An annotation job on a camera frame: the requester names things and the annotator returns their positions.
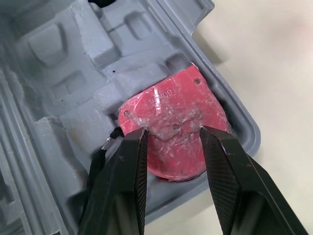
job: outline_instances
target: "screw hole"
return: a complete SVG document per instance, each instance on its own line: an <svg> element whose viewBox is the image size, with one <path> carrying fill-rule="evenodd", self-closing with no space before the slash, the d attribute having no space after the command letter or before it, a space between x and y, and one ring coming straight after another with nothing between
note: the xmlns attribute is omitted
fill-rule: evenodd
<svg viewBox="0 0 313 235"><path fill-rule="evenodd" d="M201 84L201 80L200 80L199 78L196 78L196 79L194 80L194 83L195 83L196 85L200 85L200 84Z"/></svg>
<svg viewBox="0 0 313 235"><path fill-rule="evenodd" d="M173 129L174 129L174 130L179 129L179 125L178 125L178 124L174 124L174 125L173 125Z"/></svg>
<svg viewBox="0 0 313 235"><path fill-rule="evenodd" d="M129 111L129 110L124 111L124 116L129 116L129 114L131 114L131 111Z"/></svg>

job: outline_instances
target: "red object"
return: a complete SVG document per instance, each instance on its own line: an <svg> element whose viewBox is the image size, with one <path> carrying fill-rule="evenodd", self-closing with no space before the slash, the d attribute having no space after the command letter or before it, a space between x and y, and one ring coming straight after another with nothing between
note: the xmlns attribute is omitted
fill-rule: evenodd
<svg viewBox="0 0 313 235"><path fill-rule="evenodd" d="M148 170L173 181L205 171L201 125L230 130L223 108L195 65L129 99L118 119L124 134L148 128Z"/></svg>

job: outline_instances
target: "gray plastic case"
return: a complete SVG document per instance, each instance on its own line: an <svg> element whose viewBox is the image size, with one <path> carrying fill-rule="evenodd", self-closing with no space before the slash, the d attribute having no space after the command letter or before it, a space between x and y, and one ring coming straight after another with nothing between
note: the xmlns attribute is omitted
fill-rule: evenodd
<svg viewBox="0 0 313 235"><path fill-rule="evenodd" d="M77 233L90 154L118 125L120 105L191 63L255 155L258 126L192 38L213 7L0 0L0 233ZM148 174L146 223L207 188L205 174L183 183Z"/></svg>

